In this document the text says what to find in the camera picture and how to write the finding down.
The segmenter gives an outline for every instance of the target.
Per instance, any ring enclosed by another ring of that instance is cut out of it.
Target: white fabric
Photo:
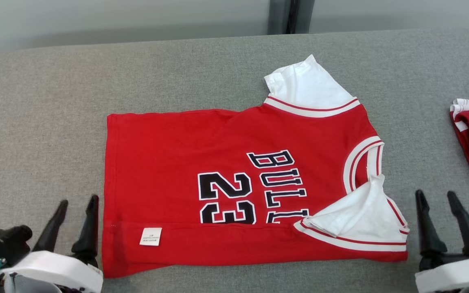
[[[313,216],[303,219],[303,223],[311,228],[354,241],[370,241],[375,243],[403,243],[408,232],[406,221],[393,207],[383,191],[383,175],[371,176],[370,181],[355,191],[319,211]]]
[[[335,108],[354,99],[313,55],[305,61],[276,69],[265,76],[270,96],[307,108]]]
[[[323,241],[325,243],[329,243],[331,245],[345,248],[345,249],[352,249],[352,250],[361,250],[361,251],[406,251],[406,242],[400,243],[360,243],[355,241],[347,241],[342,238],[335,238],[332,236],[328,236],[325,234],[321,234],[311,230],[309,228],[305,228],[301,225],[300,221],[294,223],[294,228],[299,232],[305,233],[319,241]]]
[[[452,117],[454,118],[454,120],[456,119],[457,114],[464,111],[469,111],[469,100],[465,98],[458,98],[454,100],[454,102],[450,106],[450,112],[453,112]],[[456,125],[459,132],[468,129],[468,126],[462,121],[454,122],[454,124]]]

